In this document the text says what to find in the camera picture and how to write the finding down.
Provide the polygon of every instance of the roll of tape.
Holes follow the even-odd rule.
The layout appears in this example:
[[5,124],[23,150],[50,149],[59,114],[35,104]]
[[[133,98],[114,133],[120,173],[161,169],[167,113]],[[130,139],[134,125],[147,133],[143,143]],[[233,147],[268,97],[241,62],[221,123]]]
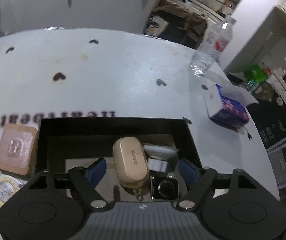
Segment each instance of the roll of tape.
[[9,200],[21,187],[24,182],[9,175],[0,176],[0,207]]

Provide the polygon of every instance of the silver screw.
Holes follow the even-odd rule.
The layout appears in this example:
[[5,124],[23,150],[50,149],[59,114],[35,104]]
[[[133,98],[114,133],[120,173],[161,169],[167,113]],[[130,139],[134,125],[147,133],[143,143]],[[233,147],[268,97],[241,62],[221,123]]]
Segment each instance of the silver screw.
[[93,201],[91,202],[91,206],[92,206],[93,208],[97,208],[97,209],[105,207],[106,204],[107,204],[107,203],[106,203],[104,200],[101,200],[101,199],[93,200]]
[[183,200],[179,203],[179,206],[181,208],[184,208],[184,209],[190,209],[190,208],[193,208],[195,206],[194,202],[193,201],[190,201],[190,200]]

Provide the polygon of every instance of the plastic bottle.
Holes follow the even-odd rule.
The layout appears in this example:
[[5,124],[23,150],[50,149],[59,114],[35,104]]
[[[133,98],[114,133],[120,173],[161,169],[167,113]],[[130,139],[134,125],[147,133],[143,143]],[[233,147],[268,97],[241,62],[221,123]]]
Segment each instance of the plastic bottle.
[[222,51],[232,40],[232,26],[235,23],[230,15],[223,22],[212,25],[202,43],[194,52],[190,67],[193,73],[200,76],[208,70],[213,62],[219,59]]

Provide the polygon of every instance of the round table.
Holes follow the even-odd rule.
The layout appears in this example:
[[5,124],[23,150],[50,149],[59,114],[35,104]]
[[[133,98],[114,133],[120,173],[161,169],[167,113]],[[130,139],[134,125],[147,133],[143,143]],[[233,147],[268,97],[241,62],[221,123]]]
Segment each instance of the round table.
[[253,120],[235,132],[208,118],[201,86],[230,82],[216,63],[205,77],[192,75],[193,52],[158,38],[101,29],[2,37],[0,138],[4,123],[38,127],[42,116],[185,117],[203,166],[221,173],[242,168],[279,198]]

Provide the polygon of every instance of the paper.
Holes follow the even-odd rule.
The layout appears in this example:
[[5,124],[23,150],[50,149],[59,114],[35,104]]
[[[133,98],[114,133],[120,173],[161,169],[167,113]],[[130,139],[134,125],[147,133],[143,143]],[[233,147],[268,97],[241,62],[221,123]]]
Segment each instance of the paper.
[[250,104],[259,103],[249,91],[234,85],[227,85],[223,87],[221,89],[221,93],[227,98],[238,101],[244,107],[247,107]]

